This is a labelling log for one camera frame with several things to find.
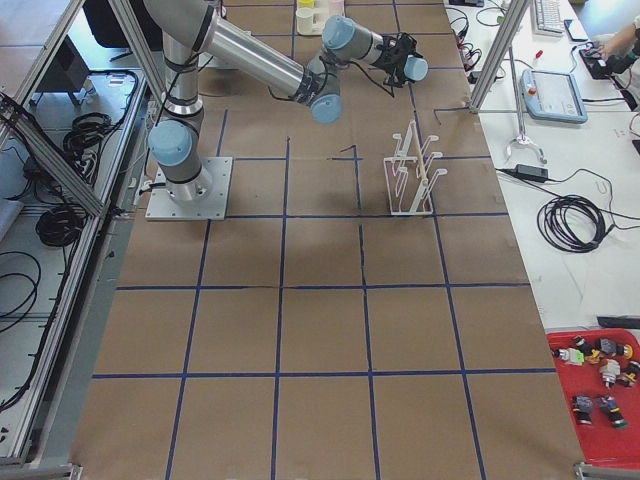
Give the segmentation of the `person hand at desk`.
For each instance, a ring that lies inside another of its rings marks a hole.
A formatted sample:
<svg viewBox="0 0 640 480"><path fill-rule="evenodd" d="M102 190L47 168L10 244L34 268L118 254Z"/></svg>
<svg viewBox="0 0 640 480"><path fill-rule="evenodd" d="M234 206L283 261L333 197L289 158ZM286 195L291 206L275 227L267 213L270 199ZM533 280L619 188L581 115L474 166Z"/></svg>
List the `person hand at desk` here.
<svg viewBox="0 0 640 480"><path fill-rule="evenodd" d="M599 43L598 51L602 59L608 59L620 49L618 42L614 39L602 41Z"/></svg>

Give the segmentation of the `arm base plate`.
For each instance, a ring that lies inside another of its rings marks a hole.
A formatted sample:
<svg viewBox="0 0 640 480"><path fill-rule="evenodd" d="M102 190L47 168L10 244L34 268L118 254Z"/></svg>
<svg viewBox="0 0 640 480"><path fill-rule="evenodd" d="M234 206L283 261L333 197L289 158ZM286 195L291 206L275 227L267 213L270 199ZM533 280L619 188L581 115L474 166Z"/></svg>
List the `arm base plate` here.
<svg viewBox="0 0 640 480"><path fill-rule="evenodd" d="M232 157L203 157L201 172L193 181L176 184L166 180L161 167L155 181L161 186L150 194L146 210L149 221L200 221L225 219Z"/></svg>

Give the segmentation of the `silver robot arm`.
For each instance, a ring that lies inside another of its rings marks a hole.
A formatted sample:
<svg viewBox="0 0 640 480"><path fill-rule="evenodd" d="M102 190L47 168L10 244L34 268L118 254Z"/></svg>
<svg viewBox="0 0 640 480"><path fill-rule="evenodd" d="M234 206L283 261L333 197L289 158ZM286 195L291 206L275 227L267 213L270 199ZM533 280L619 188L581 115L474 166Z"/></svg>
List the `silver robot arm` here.
<svg viewBox="0 0 640 480"><path fill-rule="evenodd" d="M343 15L324 24L318 53L301 65L230 23L204 1L148 1L161 28L166 63L163 112L149 137L150 150L165 176L169 197L180 203L200 201L213 177L197 153L204 106L198 89L198 60L207 53L277 91L278 100L309 107L322 124L342 113L340 72L367 63L382 70L387 94L426 77L428 63L409 34L376 33Z"/></svg>

